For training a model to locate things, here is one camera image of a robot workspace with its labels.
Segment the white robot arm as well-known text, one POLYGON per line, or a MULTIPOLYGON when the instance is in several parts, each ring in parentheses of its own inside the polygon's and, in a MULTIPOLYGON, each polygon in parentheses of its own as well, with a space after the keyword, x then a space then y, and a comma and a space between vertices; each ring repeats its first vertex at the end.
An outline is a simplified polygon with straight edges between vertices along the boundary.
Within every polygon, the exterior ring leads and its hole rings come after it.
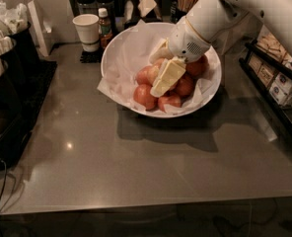
POLYGON ((292 0, 198 0, 153 49, 150 60, 176 56, 196 61, 247 14, 257 17, 292 56, 292 0))

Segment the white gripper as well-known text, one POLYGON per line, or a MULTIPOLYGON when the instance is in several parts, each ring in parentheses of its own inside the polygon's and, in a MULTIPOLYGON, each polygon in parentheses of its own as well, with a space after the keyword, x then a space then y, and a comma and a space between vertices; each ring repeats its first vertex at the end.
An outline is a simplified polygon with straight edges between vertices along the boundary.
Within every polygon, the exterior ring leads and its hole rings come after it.
POLYGON ((175 24, 168 39, 161 39, 150 53, 151 64, 160 58, 167 58, 163 61, 153 83, 151 95, 156 98, 163 96, 185 74, 185 62, 197 61, 209 48, 210 43, 205 41, 187 17, 183 16, 175 24))

